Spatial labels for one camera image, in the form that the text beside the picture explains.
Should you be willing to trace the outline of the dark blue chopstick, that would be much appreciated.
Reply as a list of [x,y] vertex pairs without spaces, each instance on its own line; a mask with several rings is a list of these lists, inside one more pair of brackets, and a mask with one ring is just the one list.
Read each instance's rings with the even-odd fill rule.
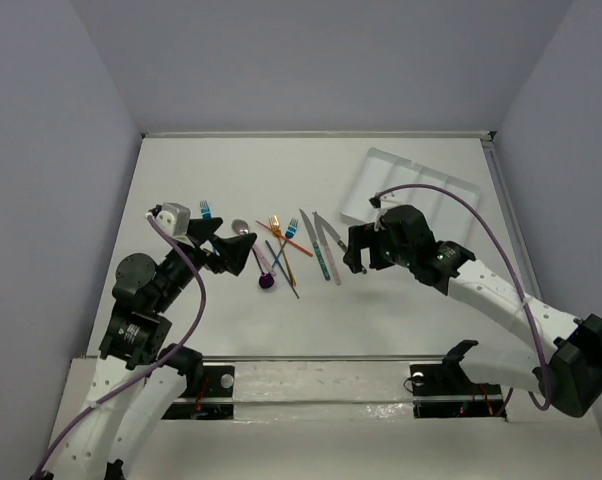
[[296,297],[297,300],[300,300],[300,296],[299,296],[299,294],[298,294],[295,286],[292,284],[292,280],[290,279],[290,277],[287,274],[285,268],[282,266],[281,262],[279,261],[279,259],[278,259],[277,255],[276,255],[274,249],[272,248],[270,242],[268,240],[265,240],[264,242],[265,242],[265,245],[266,245],[267,249],[269,250],[269,252],[270,252],[270,254],[272,256],[273,266],[277,267],[280,270],[280,272],[283,275],[283,278],[286,280],[286,282],[287,282],[288,286],[290,287],[290,289],[292,290],[294,296]]

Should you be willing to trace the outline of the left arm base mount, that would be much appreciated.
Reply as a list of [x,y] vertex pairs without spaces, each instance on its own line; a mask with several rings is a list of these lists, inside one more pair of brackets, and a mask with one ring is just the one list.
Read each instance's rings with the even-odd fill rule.
[[234,418],[235,366],[205,363],[196,386],[188,385],[163,414],[163,420],[220,421]]

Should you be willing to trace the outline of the purple spoon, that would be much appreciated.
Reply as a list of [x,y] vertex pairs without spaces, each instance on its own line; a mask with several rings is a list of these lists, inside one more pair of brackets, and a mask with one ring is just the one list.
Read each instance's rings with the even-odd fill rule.
[[254,256],[255,261],[257,263],[257,266],[258,266],[258,268],[260,270],[260,277],[259,277],[259,280],[258,280],[259,287],[262,290],[269,290],[269,289],[271,289],[275,285],[274,276],[271,273],[267,272],[262,267],[261,262],[259,260],[259,257],[257,255],[257,252],[256,252],[255,249],[252,249],[252,253],[253,253],[253,256]]

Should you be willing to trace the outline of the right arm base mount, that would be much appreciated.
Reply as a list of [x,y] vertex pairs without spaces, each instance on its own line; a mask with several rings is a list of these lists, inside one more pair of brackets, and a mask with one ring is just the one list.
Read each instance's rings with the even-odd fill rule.
[[412,395],[416,419],[507,419],[506,394],[500,385],[472,383],[442,363],[411,365],[403,387]]

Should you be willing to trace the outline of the orange chopstick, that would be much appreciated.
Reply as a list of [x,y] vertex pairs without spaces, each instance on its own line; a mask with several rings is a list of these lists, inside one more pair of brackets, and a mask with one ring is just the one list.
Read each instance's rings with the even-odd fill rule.
[[277,232],[275,230],[273,230],[271,227],[269,227],[268,225],[264,224],[263,222],[260,222],[258,220],[255,221],[259,226],[265,228],[268,232],[270,232],[272,235],[274,235],[276,238],[279,238],[285,242],[287,242],[289,245],[291,245],[293,248],[295,248],[296,250],[298,250],[299,252],[305,254],[306,256],[312,258],[314,256],[314,254],[312,252],[310,252],[309,250],[307,250],[306,248],[302,247],[301,245],[299,245],[298,243],[296,243],[295,241],[286,238],[283,234],[281,234],[280,232]]

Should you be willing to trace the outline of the knife pink handle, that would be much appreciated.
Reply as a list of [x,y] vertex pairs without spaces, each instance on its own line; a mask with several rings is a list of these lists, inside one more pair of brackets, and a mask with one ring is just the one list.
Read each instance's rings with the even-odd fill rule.
[[327,228],[328,223],[316,211],[313,212],[313,217],[314,217],[314,222],[315,222],[318,239],[325,251],[326,258],[328,261],[328,266],[329,266],[330,272],[332,274],[332,278],[334,279],[334,282],[336,285],[341,285],[341,277],[338,272],[338,268],[336,265],[334,255],[332,253],[332,249],[327,240],[327,234],[329,233],[329,229]]

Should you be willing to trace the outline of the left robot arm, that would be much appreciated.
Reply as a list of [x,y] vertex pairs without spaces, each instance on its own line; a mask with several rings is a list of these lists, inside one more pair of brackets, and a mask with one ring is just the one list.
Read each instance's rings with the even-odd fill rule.
[[[239,275],[257,236],[220,238],[222,219],[179,220],[162,206],[145,218],[171,250],[161,262],[136,253],[117,266],[115,303],[82,409],[48,447],[36,479],[125,478],[172,403],[207,388],[202,355],[185,345],[207,303],[201,273]],[[190,283],[201,286],[194,320],[181,341],[167,344],[172,324],[164,314]]]

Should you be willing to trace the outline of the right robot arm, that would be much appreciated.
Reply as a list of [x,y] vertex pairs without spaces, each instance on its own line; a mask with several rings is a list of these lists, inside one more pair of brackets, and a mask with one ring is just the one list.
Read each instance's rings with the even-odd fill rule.
[[343,261],[362,272],[400,266],[421,284],[465,304],[513,335],[530,351],[481,359],[484,348],[465,340],[451,349],[441,368],[443,384],[463,392],[474,383],[497,383],[540,394],[561,413],[580,418],[602,394],[602,318],[578,318],[554,309],[492,272],[454,241],[435,238],[425,216],[400,205],[374,222],[348,230]]

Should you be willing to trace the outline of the knife dark handle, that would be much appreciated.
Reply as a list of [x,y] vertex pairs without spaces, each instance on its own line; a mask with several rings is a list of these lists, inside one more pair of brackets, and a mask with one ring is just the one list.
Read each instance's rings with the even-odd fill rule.
[[317,236],[322,245],[327,244],[327,236],[338,245],[338,247],[345,252],[347,250],[347,246],[341,238],[341,235],[337,232],[337,230],[327,221],[325,220],[318,212],[313,213],[315,228]]

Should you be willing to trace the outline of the silver spoon pink handle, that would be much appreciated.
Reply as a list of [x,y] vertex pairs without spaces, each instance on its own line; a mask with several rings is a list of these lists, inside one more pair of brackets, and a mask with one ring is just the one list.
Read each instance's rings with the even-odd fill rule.
[[[248,223],[242,219],[234,219],[231,222],[231,228],[235,233],[240,234],[240,235],[247,235],[250,233],[250,228],[248,226]],[[254,244],[252,246],[252,250],[254,252],[254,256],[256,258],[257,264],[258,264],[261,272],[264,274],[269,274],[271,276],[275,276],[276,273],[275,273],[274,269],[268,263],[267,258],[265,257],[265,255],[263,254],[263,252],[261,251],[261,249],[258,247],[257,244]]]

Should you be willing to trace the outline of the knife green handle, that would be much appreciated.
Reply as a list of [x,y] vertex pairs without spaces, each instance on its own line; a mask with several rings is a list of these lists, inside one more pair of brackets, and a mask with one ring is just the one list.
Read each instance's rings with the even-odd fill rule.
[[313,226],[313,223],[310,220],[310,218],[308,217],[308,215],[302,209],[300,209],[299,212],[301,214],[302,220],[304,222],[305,228],[308,233],[308,237],[309,237],[312,247],[314,249],[314,254],[316,256],[317,262],[322,271],[322,275],[326,281],[329,281],[331,279],[330,273],[329,273],[328,267],[326,266],[323,255],[321,253],[321,250],[320,250],[320,247],[318,244],[318,237],[317,237],[315,228]]

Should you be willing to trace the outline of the gold fork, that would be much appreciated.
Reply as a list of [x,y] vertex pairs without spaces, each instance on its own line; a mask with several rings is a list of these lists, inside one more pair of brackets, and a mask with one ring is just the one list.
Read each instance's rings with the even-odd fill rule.
[[290,265],[290,263],[288,261],[287,254],[285,253],[285,244],[286,244],[286,241],[284,240],[284,236],[282,234],[280,222],[279,222],[278,217],[276,215],[272,215],[272,216],[269,217],[269,225],[270,225],[270,228],[275,233],[275,236],[277,237],[277,239],[279,241],[280,254],[283,256],[283,260],[284,260],[284,263],[285,263],[287,274],[288,274],[289,279],[291,280],[292,286],[295,287],[297,285],[296,279],[295,279],[295,276],[293,274],[291,265]]

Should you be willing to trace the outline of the blue fork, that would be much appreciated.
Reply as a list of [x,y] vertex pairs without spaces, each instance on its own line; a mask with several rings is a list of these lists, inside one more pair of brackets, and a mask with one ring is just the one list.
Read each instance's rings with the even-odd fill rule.
[[[297,218],[292,218],[287,226],[287,229],[284,233],[284,236],[288,239],[292,239],[298,229],[298,219]],[[290,263],[287,259],[286,253],[285,253],[285,247],[288,243],[283,241],[283,243],[280,245],[280,251],[277,254],[278,257],[283,256],[283,260],[284,260],[284,264],[286,267],[286,270],[288,272],[289,275],[292,275],[292,270],[291,270],[291,266]]]
[[[201,218],[204,220],[217,220],[217,217],[215,217],[212,214],[212,211],[210,209],[209,203],[207,200],[201,200],[199,203],[199,210],[200,210],[200,215]],[[208,241],[208,243],[210,244],[211,250],[213,252],[214,255],[218,256],[219,255],[219,251],[217,250],[215,244],[213,243],[213,240],[210,239]]]

